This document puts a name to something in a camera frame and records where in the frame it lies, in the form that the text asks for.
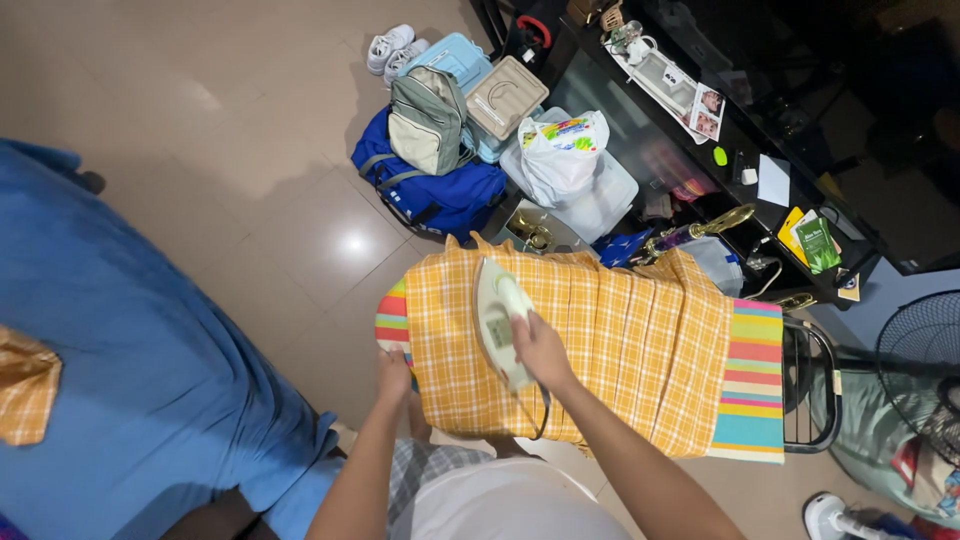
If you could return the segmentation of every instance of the ironing board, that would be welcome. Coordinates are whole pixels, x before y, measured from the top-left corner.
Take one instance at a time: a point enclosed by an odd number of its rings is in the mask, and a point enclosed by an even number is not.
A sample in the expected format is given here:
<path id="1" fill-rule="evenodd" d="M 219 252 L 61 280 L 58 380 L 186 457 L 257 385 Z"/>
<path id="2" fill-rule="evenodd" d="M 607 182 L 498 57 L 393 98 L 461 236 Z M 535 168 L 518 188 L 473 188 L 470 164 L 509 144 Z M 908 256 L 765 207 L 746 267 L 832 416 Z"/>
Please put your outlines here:
<path id="1" fill-rule="evenodd" d="M 723 394 L 707 455 L 783 463 L 782 332 L 779 307 L 733 300 Z M 384 349 L 394 343 L 403 347 L 416 378 L 407 330 L 405 279 L 380 301 L 373 333 Z"/>

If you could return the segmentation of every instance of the backpack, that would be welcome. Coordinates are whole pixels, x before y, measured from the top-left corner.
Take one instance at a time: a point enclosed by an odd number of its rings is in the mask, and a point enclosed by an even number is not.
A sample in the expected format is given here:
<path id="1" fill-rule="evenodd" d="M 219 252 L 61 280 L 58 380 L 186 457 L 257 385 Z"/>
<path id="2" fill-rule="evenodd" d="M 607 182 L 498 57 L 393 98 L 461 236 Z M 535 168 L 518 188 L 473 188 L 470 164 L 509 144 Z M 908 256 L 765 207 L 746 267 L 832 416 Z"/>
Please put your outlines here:
<path id="1" fill-rule="evenodd" d="M 424 175 L 391 153 L 389 112 L 388 107 L 373 117 L 350 156 L 360 176 L 406 227 L 453 234 L 467 243 L 470 231 L 481 231 L 503 202 L 506 173 L 470 161 L 443 176 Z"/>
<path id="2" fill-rule="evenodd" d="M 467 102 L 453 75 L 421 65 L 394 80 L 387 130 L 397 156 L 425 174 L 445 175 L 473 158 L 460 150 L 466 128 Z"/>

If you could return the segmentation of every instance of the yellow plaid fabric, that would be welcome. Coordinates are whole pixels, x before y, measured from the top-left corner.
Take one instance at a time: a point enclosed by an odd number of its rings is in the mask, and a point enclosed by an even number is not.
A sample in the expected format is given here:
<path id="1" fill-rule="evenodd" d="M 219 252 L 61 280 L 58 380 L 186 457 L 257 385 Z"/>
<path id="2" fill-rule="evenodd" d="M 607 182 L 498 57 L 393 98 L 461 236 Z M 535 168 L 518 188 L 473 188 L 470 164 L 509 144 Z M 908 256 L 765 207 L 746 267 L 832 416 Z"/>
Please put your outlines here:
<path id="1" fill-rule="evenodd" d="M 473 326 L 473 276 L 482 256 L 516 275 L 560 334 L 574 373 L 617 416 L 670 456 L 707 453 L 730 344 L 731 298 L 680 250 L 637 273 L 591 255 L 518 253 L 508 242 L 443 254 L 406 274 L 411 355 L 427 421 L 466 436 L 536 432 L 488 367 Z M 539 421 L 536 387 L 518 398 Z M 554 402 L 544 438 L 584 440 Z"/>
<path id="2" fill-rule="evenodd" d="M 0 439 L 14 446 L 43 440 L 60 366 L 40 342 L 0 325 Z"/>

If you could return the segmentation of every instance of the shoe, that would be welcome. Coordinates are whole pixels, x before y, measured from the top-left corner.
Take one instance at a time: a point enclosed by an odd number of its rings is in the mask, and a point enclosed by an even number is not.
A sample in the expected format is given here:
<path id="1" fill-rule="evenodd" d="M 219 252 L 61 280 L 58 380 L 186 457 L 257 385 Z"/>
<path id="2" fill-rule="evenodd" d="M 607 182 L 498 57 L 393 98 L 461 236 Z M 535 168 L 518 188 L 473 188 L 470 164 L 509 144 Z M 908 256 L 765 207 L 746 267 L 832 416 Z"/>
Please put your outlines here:
<path id="1" fill-rule="evenodd" d="M 429 41 L 426 39 L 418 39 L 406 47 L 403 47 L 398 51 L 394 51 L 394 53 L 390 55 L 390 58 L 387 59 L 387 65 L 383 69 L 383 82 L 389 86 L 394 79 L 396 79 L 396 74 L 400 71 L 400 69 L 403 68 L 404 65 L 407 64 L 407 62 L 420 56 L 429 48 Z"/>
<path id="2" fill-rule="evenodd" d="M 406 47 L 414 40 L 414 29 L 409 24 L 391 28 L 383 36 L 373 38 L 367 52 L 367 69 L 373 75 L 383 75 L 383 67 L 394 52 Z"/>

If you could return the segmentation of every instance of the gray backpack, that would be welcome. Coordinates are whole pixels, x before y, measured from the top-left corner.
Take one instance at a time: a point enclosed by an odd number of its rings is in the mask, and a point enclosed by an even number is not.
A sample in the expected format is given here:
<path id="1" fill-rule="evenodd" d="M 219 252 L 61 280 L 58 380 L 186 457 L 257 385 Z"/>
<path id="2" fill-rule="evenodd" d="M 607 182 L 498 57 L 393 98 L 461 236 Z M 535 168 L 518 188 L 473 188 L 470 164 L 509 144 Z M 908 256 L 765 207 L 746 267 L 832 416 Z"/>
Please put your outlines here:
<path id="1" fill-rule="evenodd" d="M 453 75 L 419 65 L 394 80 L 387 116 L 390 148 L 422 174 L 442 176 L 473 159 L 470 150 L 460 152 L 465 129 L 467 102 Z"/>

